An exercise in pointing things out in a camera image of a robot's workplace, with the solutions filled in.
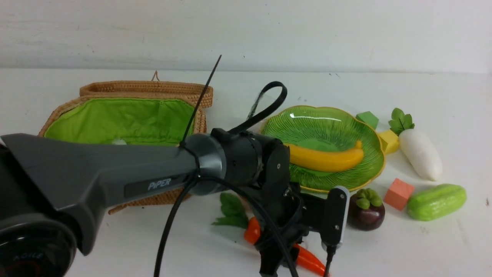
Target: woven basket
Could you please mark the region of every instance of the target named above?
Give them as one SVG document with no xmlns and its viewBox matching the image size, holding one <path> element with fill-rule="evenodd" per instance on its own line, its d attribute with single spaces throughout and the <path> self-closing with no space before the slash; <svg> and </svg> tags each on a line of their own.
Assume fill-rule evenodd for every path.
<svg viewBox="0 0 492 277">
<path fill-rule="evenodd" d="M 198 97 L 203 90 L 203 85 L 198 84 L 185 84 L 185 83 L 173 83 L 173 82 L 142 82 L 142 81 L 114 81 L 114 82 L 102 82 L 94 83 L 85 86 L 80 89 L 80 97 L 74 99 L 68 103 L 65 103 L 55 109 L 51 116 L 46 121 L 45 125 L 39 132 L 39 136 L 43 137 L 48 127 L 55 122 L 62 114 L 74 109 L 75 107 L 87 102 L 93 98 L 140 98 L 140 99 L 180 99 L 186 103 L 195 106 Z M 124 89 L 124 91 L 116 91 L 115 88 Z M 212 105 L 213 88 L 209 87 L 205 97 L 208 98 L 208 103 L 200 105 L 195 115 L 195 124 L 193 126 L 193 133 L 206 133 L 207 123 L 205 113 L 201 107 L 210 107 Z M 109 210 L 109 214 L 113 214 L 128 206 L 147 206 L 147 205 L 165 205 L 173 204 L 176 198 L 181 193 L 182 189 L 176 189 L 169 192 L 165 192 L 159 195 L 147 197 L 144 199 L 128 202 L 119 206 L 116 206 Z"/>
<path fill-rule="evenodd" d="M 201 84 L 160 81 L 156 71 L 151 81 L 92 83 L 80 88 L 80 96 L 118 93 L 120 97 L 134 97 L 135 95 L 144 94 L 146 95 L 145 98 L 154 99 L 158 95 L 168 95 L 171 98 L 187 99 L 193 106 L 196 106 L 204 87 L 205 85 Z M 200 108 L 211 107 L 213 100 L 214 89 L 209 86 L 200 103 Z"/>
</svg>

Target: plastic vegetable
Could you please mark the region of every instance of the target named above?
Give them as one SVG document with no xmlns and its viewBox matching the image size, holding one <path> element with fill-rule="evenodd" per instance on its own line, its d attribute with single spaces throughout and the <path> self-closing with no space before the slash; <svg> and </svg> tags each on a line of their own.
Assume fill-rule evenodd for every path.
<svg viewBox="0 0 492 277">
<path fill-rule="evenodd" d="M 453 184 L 441 184 L 414 194 L 407 203 L 408 214 L 421 221 L 431 221 L 459 210 L 466 202 L 466 191 Z"/>
<path fill-rule="evenodd" d="M 260 238 L 261 227 L 256 217 L 248 220 L 245 209 L 238 197 L 229 194 L 221 193 L 220 201 L 222 203 L 221 210 L 224 217 L 217 218 L 214 225 L 236 226 L 246 229 L 244 239 L 250 244 L 255 244 Z M 319 276 L 324 276 L 325 265 L 316 258 L 311 252 L 307 251 L 300 245 L 295 244 L 294 247 L 299 249 L 297 256 L 297 265 L 301 266 Z"/>
<path fill-rule="evenodd" d="M 348 222 L 357 229 L 371 231 L 379 228 L 386 211 L 383 201 L 372 189 L 360 189 L 350 197 Z"/>
<path fill-rule="evenodd" d="M 324 152 L 285 143 L 290 148 L 290 163 L 323 172 L 340 172 L 358 165 L 364 158 L 362 142 L 358 140 L 355 146 L 341 152 Z"/>
<path fill-rule="evenodd" d="M 400 149 L 417 174 L 431 181 L 437 181 L 442 176 L 442 161 L 437 149 L 429 137 L 422 131 L 414 129 L 410 114 L 395 108 L 389 121 L 391 130 L 399 135 Z"/>
</svg>

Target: robotic arm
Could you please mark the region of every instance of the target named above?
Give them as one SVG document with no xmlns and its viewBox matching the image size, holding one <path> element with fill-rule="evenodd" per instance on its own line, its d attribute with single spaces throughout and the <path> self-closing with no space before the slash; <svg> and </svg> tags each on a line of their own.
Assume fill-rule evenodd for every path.
<svg viewBox="0 0 492 277">
<path fill-rule="evenodd" d="M 277 86 L 285 98 L 279 82 L 268 84 L 259 98 Z M 310 231 L 321 235 L 328 273 L 342 243 L 349 192 L 336 187 L 322 199 L 301 193 L 299 184 L 290 182 L 289 148 L 245 131 L 272 113 L 273 106 L 228 132 L 191 135 L 179 147 L 2 136 L 0 277 L 62 277 L 77 249 L 83 255 L 92 251 L 107 208 L 181 187 L 194 195 L 232 189 L 250 199 L 262 230 L 255 244 L 261 276 L 275 277 L 286 264 L 296 276 L 298 249 L 293 245 Z"/>
</svg>

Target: toy block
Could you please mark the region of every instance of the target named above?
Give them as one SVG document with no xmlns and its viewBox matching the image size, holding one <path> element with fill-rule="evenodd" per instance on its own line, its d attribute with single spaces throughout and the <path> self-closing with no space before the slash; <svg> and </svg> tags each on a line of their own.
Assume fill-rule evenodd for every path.
<svg viewBox="0 0 492 277">
<path fill-rule="evenodd" d="M 396 178 L 386 192 L 384 202 L 398 210 L 403 210 L 414 190 L 414 186 Z"/>
<path fill-rule="evenodd" d="M 376 130 L 377 124 L 379 123 L 379 118 L 373 115 L 370 111 L 358 113 L 355 118 L 371 126 L 374 130 Z"/>
<path fill-rule="evenodd" d="M 381 143 L 383 144 L 384 153 L 391 154 L 398 150 L 400 140 L 398 139 L 398 135 L 393 133 L 393 131 L 387 130 L 379 133 L 379 137 L 381 138 Z"/>
</svg>

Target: toy banana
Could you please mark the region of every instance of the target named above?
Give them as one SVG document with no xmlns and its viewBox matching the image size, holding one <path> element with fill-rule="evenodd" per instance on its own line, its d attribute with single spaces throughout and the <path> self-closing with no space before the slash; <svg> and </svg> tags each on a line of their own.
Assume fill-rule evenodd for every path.
<svg viewBox="0 0 492 277">
<path fill-rule="evenodd" d="M 355 146 L 341 152 L 324 152 L 284 143 L 290 148 L 290 163 L 323 172 L 340 172 L 358 165 L 364 158 L 362 142 L 358 140 Z"/>
</svg>

